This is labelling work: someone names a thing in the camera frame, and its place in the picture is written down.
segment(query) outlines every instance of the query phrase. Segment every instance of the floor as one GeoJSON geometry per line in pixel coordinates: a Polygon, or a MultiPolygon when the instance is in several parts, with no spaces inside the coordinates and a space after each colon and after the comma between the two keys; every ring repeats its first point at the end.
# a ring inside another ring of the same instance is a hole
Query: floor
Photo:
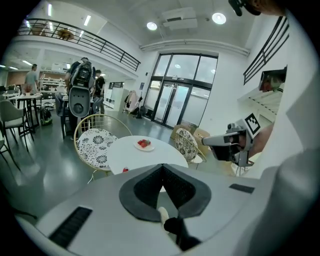
{"type": "MultiPolygon", "coordinates": [[[[92,175],[92,169],[79,159],[70,136],[63,140],[60,117],[55,111],[51,114],[53,124],[36,128],[36,133],[33,135],[34,142],[30,135],[26,136],[29,153],[23,137],[17,137],[17,145],[11,134],[8,135],[13,156],[21,172],[15,167],[7,152],[3,155],[9,166],[3,158],[0,158],[0,179],[7,190],[9,202],[14,208],[29,212],[38,218],[83,188],[92,175]]],[[[170,139],[172,130],[166,127],[108,109],[106,114],[120,119],[133,135],[157,138],[174,146],[174,140],[170,139]]],[[[223,174],[221,163],[211,153],[207,155],[207,162],[191,164],[189,167],[197,171],[223,174]]],[[[102,178],[105,175],[101,172],[95,177],[102,178]]],[[[159,196],[159,204],[169,208],[170,217],[176,215],[177,211],[172,207],[173,204],[166,193],[161,193],[159,196]]],[[[24,217],[35,223],[34,219],[24,217]]]]}

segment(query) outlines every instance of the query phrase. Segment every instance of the black metal railing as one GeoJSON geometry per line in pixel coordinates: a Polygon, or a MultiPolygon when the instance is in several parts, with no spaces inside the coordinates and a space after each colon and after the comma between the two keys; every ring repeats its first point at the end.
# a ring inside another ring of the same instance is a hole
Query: black metal railing
{"type": "Polygon", "coordinates": [[[43,18],[29,18],[17,31],[17,36],[41,36],[66,40],[97,51],[137,71],[141,63],[113,43],[79,27],[43,18]]]}
{"type": "Polygon", "coordinates": [[[262,49],[259,51],[250,66],[243,73],[243,85],[245,85],[251,78],[253,78],[263,68],[263,66],[265,66],[268,61],[271,60],[271,58],[284,45],[288,38],[288,19],[286,17],[279,17],[262,49]]]}

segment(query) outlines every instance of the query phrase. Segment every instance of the ceiling light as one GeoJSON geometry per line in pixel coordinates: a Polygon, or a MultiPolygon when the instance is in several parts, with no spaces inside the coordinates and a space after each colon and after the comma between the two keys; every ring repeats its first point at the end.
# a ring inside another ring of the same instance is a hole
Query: ceiling light
{"type": "Polygon", "coordinates": [[[84,25],[85,25],[85,26],[88,25],[90,19],[91,19],[91,16],[88,15],[88,16],[86,17],[86,19],[85,19],[85,22],[84,22],[84,25]]]}
{"type": "Polygon", "coordinates": [[[157,29],[157,24],[154,22],[149,22],[146,27],[150,30],[156,30],[157,29]]]}
{"type": "Polygon", "coordinates": [[[28,64],[29,66],[32,66],[32,64],[30,62],[26,61],[26,60],[23,60],[22,62],[25,63],[25,64],[28,64]]]}
{"type": "Polygon", "coordinates": [[[51,14],[52,14],[52,13],[51,13],[51,9],[52,9],[52,4],[49,3],[49,4],[48,4],[48,15],[49,15],[49,16],[51,16],[51,14]]]}
{"type": "Polygon", "coordinates": [[[224,24],[226,22],[226,16],[224,16],[222,13],[216,12],[215,14],[212,15],[212,20],[221,25],[224,24]]]}

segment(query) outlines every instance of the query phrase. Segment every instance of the gold metal chair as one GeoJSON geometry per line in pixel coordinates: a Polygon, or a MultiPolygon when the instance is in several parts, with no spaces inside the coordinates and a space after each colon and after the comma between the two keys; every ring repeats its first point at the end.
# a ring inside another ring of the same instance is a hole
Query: gold metal chair
{"type": "Polygon", "coordinates": [[[188,164],[193,164],[193,160],[199,154],[202,157],[202,161],[206,162],[207,159],[205,155],[200,151],[197,147],[197,144],[192,142],[189,138],[179,132],[180,129],[177,130],[174,138],[175,148],[184,156],[185,160],[188,164]]]}
{"type": "Polygon", "coordinates": [[[73,141],[80,159],[95,169],[89,182],[95,180],[94,173],[97,171],[104,171],[108,175],[111,171],[108,166],[108,148],[115,140],[126,136],[132,136],[131,131],[115,117],[92,114],[81,120],[75,129],[73,141]]]}

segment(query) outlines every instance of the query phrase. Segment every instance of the glass wall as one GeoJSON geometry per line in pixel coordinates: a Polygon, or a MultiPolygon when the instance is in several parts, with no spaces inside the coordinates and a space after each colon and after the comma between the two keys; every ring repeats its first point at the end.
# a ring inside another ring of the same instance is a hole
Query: glass wall
{"type": "Polygon", "coordinates": [[[181,123],[199,126],[217,61],[215,56],[202,54],[160,55],[144,102],[145,117],[168,128],[181,123]]]}
{"type": "Polygon", "coordinates": [[[199,56],[196,55],[174,55],[166,76],[193,80],[198,60],[199,56]]]}
{"type": "Polygon", "coordinates": [[[212,84],[214,82],[217,59],[201,56],[195,80],[212,84]]]}
{"type": "Polygon", "coordinates": [[[210,90],[193,87],[182,121],[199,126],[209,99],[210,90]]]}

